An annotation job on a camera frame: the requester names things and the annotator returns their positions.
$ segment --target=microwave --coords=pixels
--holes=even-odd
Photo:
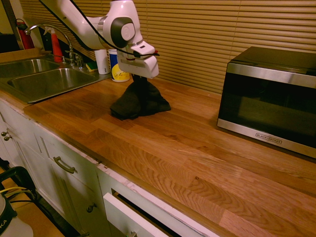
[[[217,125],[316,158],[316,54],[250,47],[232,59]]]

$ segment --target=floor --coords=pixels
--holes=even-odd
[[[5,188],[16,186],[11,179],[3,181],[2,184]],[[19,194],[12,200],[30,199],[25,194]],[[65,237],[34,203],[16,202],[11,205],[17,211],[18,217],[32,227],[34,237]]]

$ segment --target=wooden countertop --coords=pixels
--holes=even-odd
[[[217,94],[150,82],[171,111],[112,117],[131,82],[108,79],[24,112],[220,236],[316,236],[314,159],[218,128]]]

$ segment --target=sponge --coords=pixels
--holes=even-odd
[[[89,72],[94,72],[98,70],[98,65],[97,65],[97,62],[95,61],[86,63],[86,67],[88,68]]]

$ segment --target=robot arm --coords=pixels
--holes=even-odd
[[[146,78],[158,75],[157,59],[152,55],[155,48],[143,41],[136,7],[132,0],[112,1],[106,16],[87,17],[94,29],[72,0],[40,2],[74,34],[84,48],[108,48],[96,34],[97,30],[108,43],[123,50],[118,51],[118,65],[121,70]]]

